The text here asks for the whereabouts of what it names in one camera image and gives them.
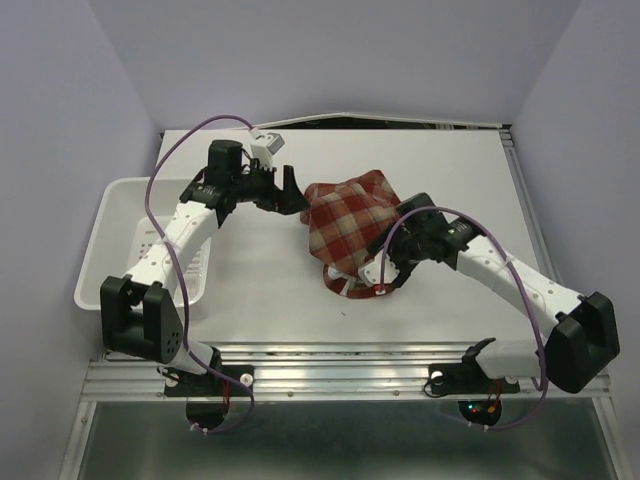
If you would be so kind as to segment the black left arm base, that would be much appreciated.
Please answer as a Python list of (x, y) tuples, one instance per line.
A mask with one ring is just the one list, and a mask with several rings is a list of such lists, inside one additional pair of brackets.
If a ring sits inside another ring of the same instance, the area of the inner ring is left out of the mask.
[[(157, 367), (164, 381), (164, 396), (186, 399), (185, 416), (192, 431), (205, 435), (220, 434), (238, 429), (253, 410), (253, 365), (223, 365), (223, 375), (233, 379), (229, 382), (206, 373), (195, 375), (174, 368)], [(248, 400), (248, 411), (233, 419), (231, 401)]]

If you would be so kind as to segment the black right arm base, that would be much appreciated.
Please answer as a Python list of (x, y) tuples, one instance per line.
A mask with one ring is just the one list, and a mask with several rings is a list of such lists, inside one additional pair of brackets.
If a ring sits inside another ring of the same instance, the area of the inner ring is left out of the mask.
[(458, 408), (463, 419), (471, 425), (495, 427), (501, 418), (502, 396), (521, 391), (518, 381), (490, 379), (477, 366), (463, 363), (441, 363), (429, 367), (429, 375), (422, 387), (432, 399), (459, 395)]

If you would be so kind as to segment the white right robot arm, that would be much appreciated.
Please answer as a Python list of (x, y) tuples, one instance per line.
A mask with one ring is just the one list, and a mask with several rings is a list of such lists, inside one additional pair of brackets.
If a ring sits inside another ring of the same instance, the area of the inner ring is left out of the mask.
[(620, 353), (613, 302), (562, 286), (511, 255), (477, 220), (437, 206), (425, 193), (402, 203), (368, 247), (360, 278), (378, 295), (401, 288), (423, 261), (444, 264), (496, 294), (525, 315), (531, 340), (489, 337), (460, 360), (429, 369), (433, 396), (480, 394), (490, 384), (531, 379), (576, 394)]

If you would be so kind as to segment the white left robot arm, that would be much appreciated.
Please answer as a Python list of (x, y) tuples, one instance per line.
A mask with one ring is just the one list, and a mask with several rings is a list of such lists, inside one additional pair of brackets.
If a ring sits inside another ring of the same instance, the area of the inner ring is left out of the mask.
[(283, 144), (275, 133), (258, 135), (248, 148), (212, 141), (206, 165), (181, 193), (168, 224), (152, 224), (158, 240), (123, 276), (109, 276), (100, 287), (105, 347), (157, 363), (173, 383), (172, 396), (211, 396), (229, 387), (219, 350), (189, 339), (189, 308), (174, 303), (175, 292), (188, 294), (185, 267), (240, 203), (280, 215), (309, 207), (292, 166), (285, 166), (283, 184), (275, 183), (273, 157)]

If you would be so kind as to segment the red plaid skirt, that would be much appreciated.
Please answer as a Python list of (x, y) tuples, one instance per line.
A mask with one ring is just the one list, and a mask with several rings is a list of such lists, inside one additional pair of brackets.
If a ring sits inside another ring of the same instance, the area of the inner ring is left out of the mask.
[(368, 247), (398, 219), (400, 199), (380, 170), (339, 183), (313, 183), (304, 192), (309, 208), (308, 250), (323, 265), (324, 285), (351, 300), (372, 298), (359, 269), (371, 259)]

